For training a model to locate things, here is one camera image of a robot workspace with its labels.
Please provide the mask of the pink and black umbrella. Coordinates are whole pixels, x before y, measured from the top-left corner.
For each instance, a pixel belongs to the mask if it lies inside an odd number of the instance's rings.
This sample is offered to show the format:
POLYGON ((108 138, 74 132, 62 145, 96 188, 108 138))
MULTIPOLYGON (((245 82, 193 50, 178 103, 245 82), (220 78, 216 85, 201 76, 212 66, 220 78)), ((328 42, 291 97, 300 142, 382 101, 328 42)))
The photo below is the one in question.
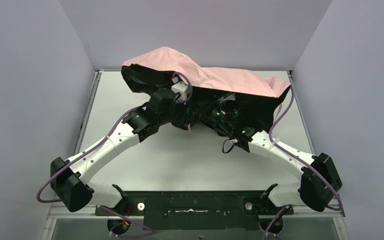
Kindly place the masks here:
POLYGON ((202 67, 188 55, 166 46, 125 60, 121 74, 133 92, 148 95, 159 87, 171 87, 173 75, 188 78, 193 86, 191 109, 196 116, 202 116, 208 105, 212 111, 216 97, 234 93, 239 122, 256 131, 270 130, 275 110, 291 87, 288 80, 262 77, 246 69, 202 67))

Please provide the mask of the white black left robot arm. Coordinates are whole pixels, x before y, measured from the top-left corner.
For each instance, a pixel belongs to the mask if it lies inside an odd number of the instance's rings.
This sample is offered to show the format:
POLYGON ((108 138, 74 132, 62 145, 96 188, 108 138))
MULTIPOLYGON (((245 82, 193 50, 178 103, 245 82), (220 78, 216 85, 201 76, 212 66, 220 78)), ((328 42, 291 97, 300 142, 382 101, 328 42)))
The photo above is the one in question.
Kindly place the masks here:
POLYGON ((123 199, 117 186, 100 187, 90 181, 106 164, 125 150, 156 134, 160 126, 172 122, 191 102, 192 87, 185 91, 159 88, 149 101, 124 113, 110 131, 95 145, 50 164, 49 185, 69 212, 76 212, 90 202, 113 208, 123 199))

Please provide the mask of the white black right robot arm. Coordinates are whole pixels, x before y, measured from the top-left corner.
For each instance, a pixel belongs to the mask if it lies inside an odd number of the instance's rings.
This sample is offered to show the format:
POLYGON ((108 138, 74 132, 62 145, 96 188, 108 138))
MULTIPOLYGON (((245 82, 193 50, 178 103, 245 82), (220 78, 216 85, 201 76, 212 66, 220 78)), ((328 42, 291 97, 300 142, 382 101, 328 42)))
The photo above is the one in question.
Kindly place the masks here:
POLYGON ((241 109, 237 100, 207 105, 198 117, 218 135, 227 137, 233 146, 256 154, 291 173, 297 182, 274 183, 264 197, 276 207, 304 204, 316 212, 341 211, 339 190, 343 183, 333 162, 325 154, 314 155, 298 150, 273 137, 273 110, 268 116, 250 108, 241 109))

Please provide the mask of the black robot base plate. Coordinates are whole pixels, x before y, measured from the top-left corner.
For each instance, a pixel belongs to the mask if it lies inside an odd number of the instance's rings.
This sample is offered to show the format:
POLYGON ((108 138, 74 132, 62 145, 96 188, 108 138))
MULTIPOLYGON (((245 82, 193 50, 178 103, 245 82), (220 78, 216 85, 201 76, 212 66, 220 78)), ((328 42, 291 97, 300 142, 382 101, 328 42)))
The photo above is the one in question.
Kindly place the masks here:
POLYGON ((258 231, 278 234, 283 216, 294 213, 270 202, 265 190, 222 191, 127 191, 127 197, 114 207, 97 207, 95 214, 108 217, 107 228, 126 236, 132 220, 148 231, 225 230, 258 231))

